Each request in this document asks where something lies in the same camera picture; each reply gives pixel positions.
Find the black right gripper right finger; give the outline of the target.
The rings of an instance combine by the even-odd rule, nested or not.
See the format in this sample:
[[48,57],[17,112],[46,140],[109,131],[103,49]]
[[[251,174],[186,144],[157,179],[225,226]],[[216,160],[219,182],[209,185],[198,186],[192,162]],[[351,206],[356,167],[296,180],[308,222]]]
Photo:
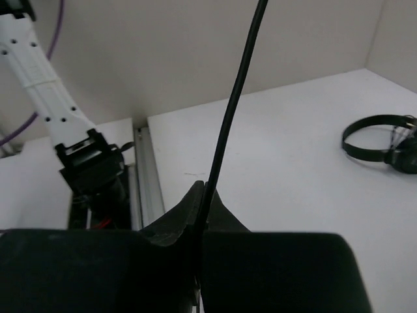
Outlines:
[[207,231],[250,232],[245,225],[223,204],[218,191],[214,193],[208,218]]

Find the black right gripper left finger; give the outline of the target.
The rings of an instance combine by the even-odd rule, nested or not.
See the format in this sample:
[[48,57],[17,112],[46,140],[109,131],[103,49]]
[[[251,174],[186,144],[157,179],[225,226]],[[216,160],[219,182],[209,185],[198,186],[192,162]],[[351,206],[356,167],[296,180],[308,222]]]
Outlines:
[[204,182],[196,181],[176,206],[143,228],[139,233],[151,244],[171,246],[193,225],[201,205]]

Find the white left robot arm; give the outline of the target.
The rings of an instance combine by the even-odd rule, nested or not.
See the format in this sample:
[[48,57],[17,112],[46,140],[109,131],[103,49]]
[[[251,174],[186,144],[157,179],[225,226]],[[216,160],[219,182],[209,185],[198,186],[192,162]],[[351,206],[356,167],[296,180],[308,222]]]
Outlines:
[[40,47],[29,1],[1,2],[1,58],[16,75],[48,129],[51,144],[63,165],[60,173],[73,196],[97,223],[89,230],[12,230],[9,238],[91,238],[98,230],[127,230],[134,226],[133,203],[123,181],[128,169],[124,152],[134,142],[108,143],[74,102]]

